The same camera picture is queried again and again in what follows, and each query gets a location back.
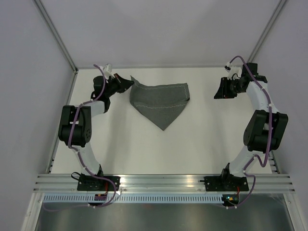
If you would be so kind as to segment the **grey cloth napkin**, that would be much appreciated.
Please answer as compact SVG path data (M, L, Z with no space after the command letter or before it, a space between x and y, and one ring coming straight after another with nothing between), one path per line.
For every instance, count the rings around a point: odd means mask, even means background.
M162 131L182 113L190 101L187 83L146 86L131 77L130 104Z

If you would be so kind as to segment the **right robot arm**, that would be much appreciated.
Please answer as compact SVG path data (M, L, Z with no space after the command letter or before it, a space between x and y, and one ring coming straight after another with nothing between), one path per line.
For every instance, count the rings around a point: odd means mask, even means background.
M222 170L218 181L225 190L247 183L248 170L255 162L265 167L270 151L281 144L288 115L279 112L271 100L268 80L259 75L256 63L236 67L225 65L227 77L221 78L214 99L234 99L240 93L248 95L254 113L243 134L244 146L236 158Z

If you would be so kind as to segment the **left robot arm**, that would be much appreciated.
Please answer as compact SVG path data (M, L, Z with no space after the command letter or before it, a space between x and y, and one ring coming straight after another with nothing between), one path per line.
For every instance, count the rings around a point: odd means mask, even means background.
M78 106L65 105L62 108L58 138L75 152L81 166L81 175L90 176L88 185L96 191L105 185L101 164L96 160L90 140L92 137L92 118L106 113L110 108L110 97L124 93L134 85L132 80L118 74L104 75L93 79L93 92L90 100Z

